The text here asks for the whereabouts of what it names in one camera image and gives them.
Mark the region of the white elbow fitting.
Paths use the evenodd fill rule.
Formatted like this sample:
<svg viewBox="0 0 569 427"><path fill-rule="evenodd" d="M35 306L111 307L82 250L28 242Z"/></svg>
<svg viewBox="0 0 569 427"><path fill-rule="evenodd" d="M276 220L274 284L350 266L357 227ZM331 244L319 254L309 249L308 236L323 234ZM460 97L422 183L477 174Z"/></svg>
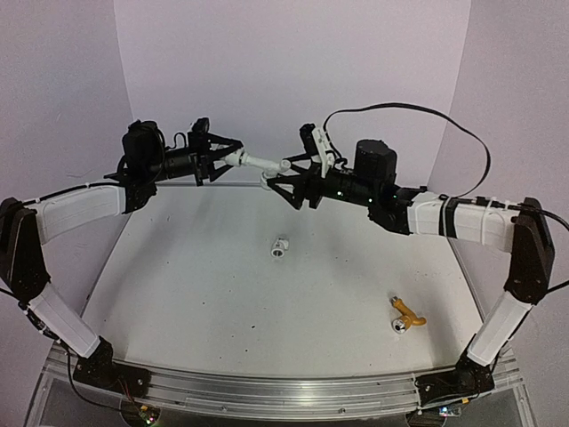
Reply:
<svg viewBox="0 0 569 427"><path fill-rule="evenodd" d="M234 167L240 167L242 164L243 154L244 153L242 151L235 151L233 153L226 155L223 158L223 161L227 165L234 166Z"/></svg>
<svg viewBox="0 0 569 427"><path fill-rule="evenodd" d="M271 246L270 255L275 259L282 259L289 250L289 245L290 242L287 236L276 237Z"/></svg>

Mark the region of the gold brass faucet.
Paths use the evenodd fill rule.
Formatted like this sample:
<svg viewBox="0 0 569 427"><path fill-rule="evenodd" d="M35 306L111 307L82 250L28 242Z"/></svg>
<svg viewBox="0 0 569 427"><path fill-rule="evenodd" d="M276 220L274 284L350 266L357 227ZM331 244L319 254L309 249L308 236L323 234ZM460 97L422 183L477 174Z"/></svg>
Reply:
<svg viewBox="0 0 569 427"><path fill-rule="evenodd" d="M393 296L390 299L391 306L399 312L399 316L391 322L392 329L397 334L404 334L407 330L415 326L425 326L427 320L424 317L418 317L416 313L409 309L402 299Z"/></svg>

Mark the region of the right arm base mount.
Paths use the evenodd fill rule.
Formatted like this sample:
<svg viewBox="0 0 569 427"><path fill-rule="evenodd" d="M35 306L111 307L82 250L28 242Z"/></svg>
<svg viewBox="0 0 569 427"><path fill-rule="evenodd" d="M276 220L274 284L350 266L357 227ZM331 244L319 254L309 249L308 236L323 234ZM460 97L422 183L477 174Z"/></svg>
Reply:
<svg viewBox="0 0 569 427"><path fill-rule="evenodd" d="M444 401L477 397L494 388L493 370L495 361L478 364L466 350L460 355L451 370L420 375L414 381L419 392L421 407Z"/></svg>

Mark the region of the white plastic faucet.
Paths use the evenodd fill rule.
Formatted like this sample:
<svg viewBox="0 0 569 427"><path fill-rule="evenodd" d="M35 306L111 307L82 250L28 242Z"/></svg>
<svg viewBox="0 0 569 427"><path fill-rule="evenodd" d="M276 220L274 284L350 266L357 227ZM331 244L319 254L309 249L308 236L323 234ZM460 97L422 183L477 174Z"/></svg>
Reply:
<svg viewBox="0 0 569 427"><path fill-rule="evenodd" d="M244 153L240 160L241 166L255 167L261 170L260 185L265 190L270 190L268 180L276 178L280 173L285 173L291 169L291 162L287 159L272 161L264 158L254 157Z"/></svg>

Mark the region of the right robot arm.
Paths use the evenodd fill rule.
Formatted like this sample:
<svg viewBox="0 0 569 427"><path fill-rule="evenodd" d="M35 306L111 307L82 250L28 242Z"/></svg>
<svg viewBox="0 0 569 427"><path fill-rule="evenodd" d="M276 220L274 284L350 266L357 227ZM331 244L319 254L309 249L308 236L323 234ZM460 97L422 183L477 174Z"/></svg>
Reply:
<svg viewBox="0 0 569 427"><path fill-rule="evenodd" d="M361 205L370 221L400 235L441 236L477 243L510 256L503 292L465 350L481 367L490 365L527 313L548 293L555 258L545 213L539 202L521 204L489 197L449 197L424 187L396 185L397 154L383 141L361 140L347 171L302 156L286 160L288 169L267 180L268 188L293 208L317 208L323 198Z"/></svg>

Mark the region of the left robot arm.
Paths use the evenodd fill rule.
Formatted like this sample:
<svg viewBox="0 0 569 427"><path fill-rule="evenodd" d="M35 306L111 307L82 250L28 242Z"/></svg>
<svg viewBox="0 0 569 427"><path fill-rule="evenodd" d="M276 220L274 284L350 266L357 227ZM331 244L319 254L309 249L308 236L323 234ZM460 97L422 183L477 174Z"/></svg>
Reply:
<svg viewBox="0 0 569 427"><path fill-rule="evenodd" d="M154 121L137 120L123 136L124 154L104 181L52 194L1 204L1 279L6 292L38 322L39 330L87 359L84 371L103 388L114 387L120 370L103 354L107 345L70 308L52 284L43 247L52 239L107 217L140 210L157 193L157 184L192 176L197 185L230 170L243 151L241 141L210 133L209 120L198 119L179 148L167 146Z"/></svg>

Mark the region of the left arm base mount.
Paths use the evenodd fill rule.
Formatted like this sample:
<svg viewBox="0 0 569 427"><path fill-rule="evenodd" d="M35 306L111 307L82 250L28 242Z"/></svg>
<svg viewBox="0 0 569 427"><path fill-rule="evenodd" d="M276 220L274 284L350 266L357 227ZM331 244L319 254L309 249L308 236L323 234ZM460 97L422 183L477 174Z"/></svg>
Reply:
<svg viewBox="0 0 569 427"><path fill-rule="evenodd" d="M101 390L123 393L126 397L144 398L151 373L143 367L115 362L112 344L100 337L89 357L77 359L72 379Z"/></svg>

